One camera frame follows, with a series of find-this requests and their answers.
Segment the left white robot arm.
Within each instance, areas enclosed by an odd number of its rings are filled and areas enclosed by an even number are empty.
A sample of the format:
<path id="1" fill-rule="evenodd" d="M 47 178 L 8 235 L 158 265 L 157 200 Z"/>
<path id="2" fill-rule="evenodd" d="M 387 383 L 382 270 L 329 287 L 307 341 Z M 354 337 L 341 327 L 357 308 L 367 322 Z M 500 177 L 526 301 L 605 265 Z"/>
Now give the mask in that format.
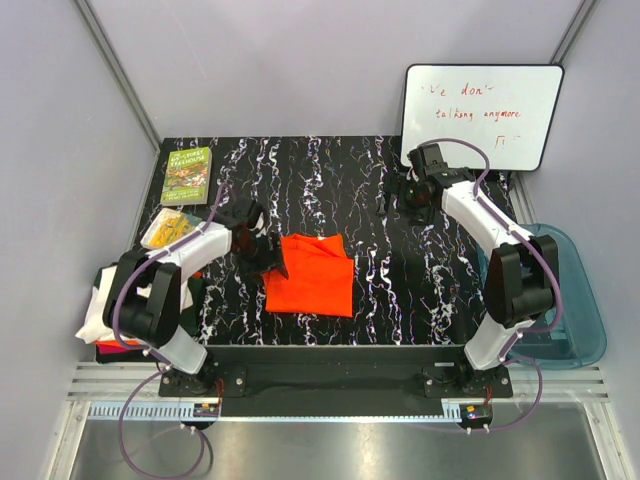
<path id="1" fill-rule="evenodd" d="M 181 384 L 196 396 L 215 386 L 206 348 L 180 325 L 182 287 L 213 261 L 228 254 L 246 275 L 288 274 L 281 238 L 266 231 L 268 212 L 255 200 L 239 198 L 210 214 L 183 238 L 159 250 L 124 253 L 111 283 L 102 319 L 114 338 L 140 341 L 159 360 L 182 372 Z"/>

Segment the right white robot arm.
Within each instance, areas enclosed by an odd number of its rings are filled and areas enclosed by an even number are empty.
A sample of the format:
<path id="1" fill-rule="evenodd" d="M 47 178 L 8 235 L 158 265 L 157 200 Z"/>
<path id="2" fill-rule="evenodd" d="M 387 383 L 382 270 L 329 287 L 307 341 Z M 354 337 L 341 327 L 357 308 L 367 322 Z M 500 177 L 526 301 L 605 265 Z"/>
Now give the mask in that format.
<path id="1" fill-rule="evenodd" d="M 507 362 L 515 343 L 548 312 L 559 322 L 564 302 L 559 282 L 559 249 L 549 235 L 535 236 L 499 210 L 482 191 L 482 176 L 452 167 L 443 158 L 442 139 L 421 143 L 408 154 L 409 167 L 386 174 L 380 215 L 391 207 L 413 226 L 432 223 L 441 211 L 476 241 L 489 264 L 483 298 L 486 314 L 464 346 L 454 384 L 476 396 L 490 383 L 490 370 Z"/>

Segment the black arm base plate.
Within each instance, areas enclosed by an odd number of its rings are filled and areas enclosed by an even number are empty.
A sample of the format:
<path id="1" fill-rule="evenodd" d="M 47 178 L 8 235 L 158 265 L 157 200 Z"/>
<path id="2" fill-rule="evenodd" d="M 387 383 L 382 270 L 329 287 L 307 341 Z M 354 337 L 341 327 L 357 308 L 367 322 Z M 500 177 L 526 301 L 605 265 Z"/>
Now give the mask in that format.
<path id="1" fill-rule="evenodd" d="M 203 377 L 222 382 L 226 398 L 268 388 L 301 390 L 404 390 L 428 398 L 513 396 L 504 366 L 473 372 L 460 346 L 213 346 L 204 371 L 161 377 L 162 397 L 204 397 L 217 392 Z"/>

